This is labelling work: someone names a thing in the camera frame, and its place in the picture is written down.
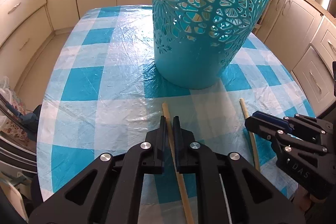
table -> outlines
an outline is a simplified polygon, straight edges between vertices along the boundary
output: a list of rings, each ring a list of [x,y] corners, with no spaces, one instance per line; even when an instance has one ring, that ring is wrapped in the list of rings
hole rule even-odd
[[[37,167],[46,200],[103,152],[118,155],[159,126],[167,102],[181,127],[214,152],[239,152],[253,163],[239,98],[252,114],[315,116],[307,98],[273,53],[253,34],[217,83],[188,90],[154,65],[151,6],[93,9],[77,23],[55,64],[43,100]],[[285,196],[297,183],[275,166],[270,142],[256,136],[262,174]],[[185,175],[194,217],[194,175]],[[169,149],[163,175],[144,178],[139,223],[184,223]]]

drawer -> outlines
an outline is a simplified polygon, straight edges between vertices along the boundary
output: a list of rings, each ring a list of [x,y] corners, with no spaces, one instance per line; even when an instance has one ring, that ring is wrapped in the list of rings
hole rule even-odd
[[[45,7],[25,20],[0,47],[0,79],[8,76],[15,87],[23,70],[37,49],[51,34]]]
[[[311,43],[332,74],[336,61],[336,27],[325,16]]]
[[[0,45],[46,0],[0,0]]]
[[[312,46],[308,48],[293,72],[315,115],[320,115],[335,101],[332,75]]]

wooden stick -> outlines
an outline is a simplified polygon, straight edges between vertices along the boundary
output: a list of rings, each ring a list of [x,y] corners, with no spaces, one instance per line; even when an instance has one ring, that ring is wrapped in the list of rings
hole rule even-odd
[[[169,114],[168,105],[166,102],[162,104],[162,109],[163,109],[163,115],[166,117],[169,146],[170,146],[171,155],[173,157],[174,168],[175,168],[178,188],[181,194],[185,218],[187,220],[187,224],[194,224],[193,214],[191,212],[189,198],[188,198],[187,190],[185,188],[183,175],[176,171],[173,129],[171,127],[170,114]]]
[[[249,115],[249,112],[248,112],[247,107],[245,105],[244,98],[240,98],[239,102],[240,102],[241,108],[243,110],[244,117],[245,117],[245,119],[247,119],[248,117],[250,117],[250,115]],[[249,131],[249,135],[250,135],[252,152],[253,152],[254,167],[260,172],[259,155],[258,155],[257,144],[255,142],[255,136],[254,136],[254,133],[252,133],[250,131]]]

drawer handle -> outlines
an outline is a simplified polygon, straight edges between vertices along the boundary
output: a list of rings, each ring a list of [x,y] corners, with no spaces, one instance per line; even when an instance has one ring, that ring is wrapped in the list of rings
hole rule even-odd
[[[290,4],[290,3],[291,3],[291,0],[287,0],[287,1],[286,1],[285,6],[284,6],[283,9],[282,9],[282,15],[283,15],[283,16],[284,16],[284,10],[285,10],[285,8],[286,8],[288,2],[289,2],[289,4]]]
[[[29,39],[30,38],[28,38],[28,40],[22,45],[22,47],[19,49],[19,51],[21,51],[23,49],[23,47],[29,42]]]
[[[334,52],[336,52],[336,49],[335,49],[334,45],[330,42],[330,40],[328,39],[327,41],[328,41],[328,44],[330,45],[330,47],[334,50]]]
[[[275,10],[278,11],[278,4],[279,4],[280,0],[277,1],[277,4],[275,6]]]
[[[311,78],[313,78],[313,81],[316,84],[316,86],[319,88],[320,93],[322,93],[322,90],[321,90],[319,84],[317,83],[317,80],[316,80],[315,76],[311,73],[311,70],[309,71],[309,74],[310,74]]]
[[[21,4],[21,2],[19,2],[18,4],[16,4],[10,11],[8,11],[7,14],[9,15],[10,13],[14,12],[16,10],[16,8],[20,6],[20,4]]]

plastic bag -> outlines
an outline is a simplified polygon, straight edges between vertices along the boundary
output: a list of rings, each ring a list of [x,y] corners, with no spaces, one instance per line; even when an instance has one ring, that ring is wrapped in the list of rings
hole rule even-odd
[[[21,99],[16,95],[14,90],[9,86],[8,77],[4,77],[0,80],[0,94],[19,112],[23,115],[26,114],[25,104]],[[27,145],[29,138],[27,133],[18,127],[14,122],[7,118],[2,112],[0,112],[0,130],[6,135],[10,136],[16,141],[22,142],[24,145]]]

